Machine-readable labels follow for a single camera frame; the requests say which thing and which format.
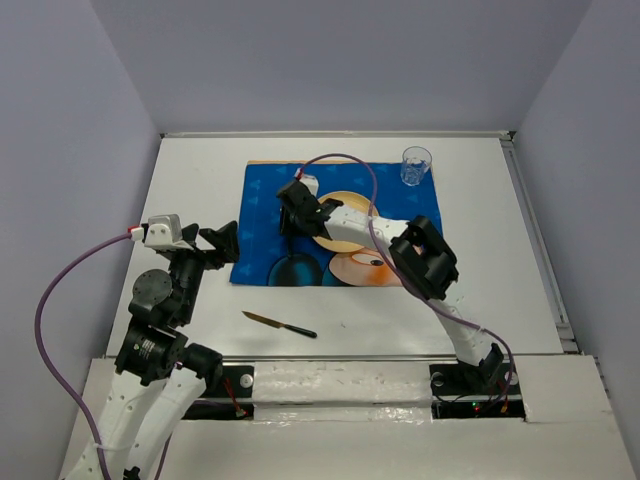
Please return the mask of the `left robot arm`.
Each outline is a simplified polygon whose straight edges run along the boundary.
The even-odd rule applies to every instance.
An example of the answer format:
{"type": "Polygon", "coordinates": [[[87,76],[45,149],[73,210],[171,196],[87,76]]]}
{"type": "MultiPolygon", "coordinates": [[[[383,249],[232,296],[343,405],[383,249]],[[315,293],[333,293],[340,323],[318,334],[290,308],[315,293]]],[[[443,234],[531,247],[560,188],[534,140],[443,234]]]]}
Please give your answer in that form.
{"type": "Polygon", "coordinates": [[[131,319],[92,440],[70,479],[149,479],[189,407],[221,383],[223,357],[180,333],[195,309],[203,274],[238,261],[238,225],[182,226],[175,214],[150,218],[128,237],[168,260],[132,287],[131,319]]]}

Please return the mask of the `clear drinking glass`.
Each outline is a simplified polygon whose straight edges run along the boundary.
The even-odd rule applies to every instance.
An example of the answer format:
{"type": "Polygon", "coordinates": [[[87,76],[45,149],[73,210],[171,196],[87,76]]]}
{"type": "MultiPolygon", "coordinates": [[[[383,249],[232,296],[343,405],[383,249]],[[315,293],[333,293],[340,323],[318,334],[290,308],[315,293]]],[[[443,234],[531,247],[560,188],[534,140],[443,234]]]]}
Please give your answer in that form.
{"type": "Polygon", "coordinates": [[[402,153],[400,178],[407,186],[419,185],[431,168],[432,155],[423,147],[411,146],[402,153]]]}

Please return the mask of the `gold fork green handle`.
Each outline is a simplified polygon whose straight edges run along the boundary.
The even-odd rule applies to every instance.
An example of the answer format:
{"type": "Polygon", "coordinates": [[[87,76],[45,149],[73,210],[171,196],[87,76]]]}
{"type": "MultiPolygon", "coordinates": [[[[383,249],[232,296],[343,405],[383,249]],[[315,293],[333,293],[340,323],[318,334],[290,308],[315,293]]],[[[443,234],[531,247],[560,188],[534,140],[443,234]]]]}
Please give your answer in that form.
{"type": "Polygon", "coordinates": [[[287,242],[287,257],[288,258],[292,258],[295,251],[294,251],[294,237],[292,236],[287,236],[286,237],[286,242],[287,242]]]}

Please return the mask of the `gold knife green handle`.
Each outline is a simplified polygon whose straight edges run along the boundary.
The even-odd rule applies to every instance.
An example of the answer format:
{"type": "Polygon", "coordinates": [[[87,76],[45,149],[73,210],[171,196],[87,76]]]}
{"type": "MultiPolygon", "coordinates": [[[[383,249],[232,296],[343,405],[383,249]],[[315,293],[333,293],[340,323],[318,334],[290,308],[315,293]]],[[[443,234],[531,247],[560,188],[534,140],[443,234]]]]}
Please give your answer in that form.
{"type": "Polygon", "coordinates": [[[250,320],[253,320],[255,322],[261,323],[263,325],[267,325],[269,327],[275,328],[275,329],[285,329],[291,332],[294,332],[296,334],[305,336],[307,338],[311,338],[311,339],[316,339],[317,338],[317,333],[302,327],[298,327],[298,326],[294,326],[291,324],[287,324],[287,323],[283,323],[283,322],[279,322],[277,320],[262,316],[262,315],[258,315],[255,314],[253,312],[248,312],[248,311],[243,311],[242,314],[247,317],[250,320]]]}

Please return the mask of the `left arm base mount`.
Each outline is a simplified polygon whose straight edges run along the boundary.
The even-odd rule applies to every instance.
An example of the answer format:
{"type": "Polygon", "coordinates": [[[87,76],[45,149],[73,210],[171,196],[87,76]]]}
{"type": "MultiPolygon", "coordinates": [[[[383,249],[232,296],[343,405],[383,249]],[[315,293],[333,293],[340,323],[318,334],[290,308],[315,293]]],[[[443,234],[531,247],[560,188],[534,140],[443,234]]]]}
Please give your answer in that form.
{"type": "Polygon", "coordinates": [[[252,400],[254,366],[225,365],[221,380],[208,387],[184,414],[184,420],[250,420],[254,415],[252,400]]]}

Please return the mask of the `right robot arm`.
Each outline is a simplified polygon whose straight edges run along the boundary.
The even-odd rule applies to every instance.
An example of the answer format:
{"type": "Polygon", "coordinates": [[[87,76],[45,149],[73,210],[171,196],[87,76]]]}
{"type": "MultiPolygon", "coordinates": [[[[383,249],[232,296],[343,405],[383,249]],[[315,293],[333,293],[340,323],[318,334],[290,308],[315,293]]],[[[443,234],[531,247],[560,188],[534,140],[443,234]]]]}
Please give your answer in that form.
{"type": "Polygon", "coordinates": [[[283,235],[346,241],[377,251],[400,274],[405,288],[436,314],[454,347],[462,384],[482,392],[496,382],[504,353],[486,329],[456,317],[445,303],[446,291],[459,277],[457,257],[429,219],[418,215],[411,221],[392,220],[340,200],[321,202],[297,179],[276,197],[283,235]]]}

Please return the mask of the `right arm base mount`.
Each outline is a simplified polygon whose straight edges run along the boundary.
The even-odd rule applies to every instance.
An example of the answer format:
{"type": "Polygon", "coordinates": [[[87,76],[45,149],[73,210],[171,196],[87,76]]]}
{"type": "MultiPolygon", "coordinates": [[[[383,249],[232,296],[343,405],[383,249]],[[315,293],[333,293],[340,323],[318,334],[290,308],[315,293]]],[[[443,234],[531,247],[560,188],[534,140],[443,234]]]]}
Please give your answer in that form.
{"type": "Polygon", "coordinates": [[[431,364],[429,374],[436,420],[526,418],[517,371],[510,373],[508,362],[487,386],[471,385],[457,363],[431,364]]]}

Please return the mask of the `yellow plate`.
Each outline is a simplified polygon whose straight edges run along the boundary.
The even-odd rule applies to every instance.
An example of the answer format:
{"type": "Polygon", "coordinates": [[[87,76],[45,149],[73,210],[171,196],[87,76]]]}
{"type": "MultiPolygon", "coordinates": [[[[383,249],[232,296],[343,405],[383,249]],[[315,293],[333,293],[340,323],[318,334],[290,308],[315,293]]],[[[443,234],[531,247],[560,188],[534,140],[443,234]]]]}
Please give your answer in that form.
{"type": "MultiPolygon", "coordinates": [[[[334,191],[318,198],[320,203],[330,199],[341,201],[344,205],[361,213],[367,213],[370,206],[370,201],[366,197],[351,191],[334,191]]],[[[352,253],[364,248],[363,245],[358,243],[344,240],[329,240],[319,236],[314,237],[313,240],[320,247],[334,253],[352,253]]]]}

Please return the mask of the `blue cartoon placemat cloth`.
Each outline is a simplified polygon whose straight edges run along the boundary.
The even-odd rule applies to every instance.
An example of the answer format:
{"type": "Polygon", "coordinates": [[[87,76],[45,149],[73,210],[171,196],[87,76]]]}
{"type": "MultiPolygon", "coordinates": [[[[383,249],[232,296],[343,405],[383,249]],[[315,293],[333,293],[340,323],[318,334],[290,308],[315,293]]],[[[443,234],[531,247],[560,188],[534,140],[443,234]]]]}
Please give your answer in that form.
{"type": "MultiPolygon", "coordinates": [[[[379,253],[364,247],[352,253],[334,253],[312,238],[294,238],[294,255],[287,257],[286,238],[280,234],[277,191],[293,179],[298,163],[254,162],[247,165],[238,227],[240,259],[231,282],[254,286],[393,287],[400,281],[379,253]]],[[[373,163],[378,190],[374,211],[394,220],[418,215],[442,228],[431,173],[417,186],[400,178],[399,163],[373,163]]]]}

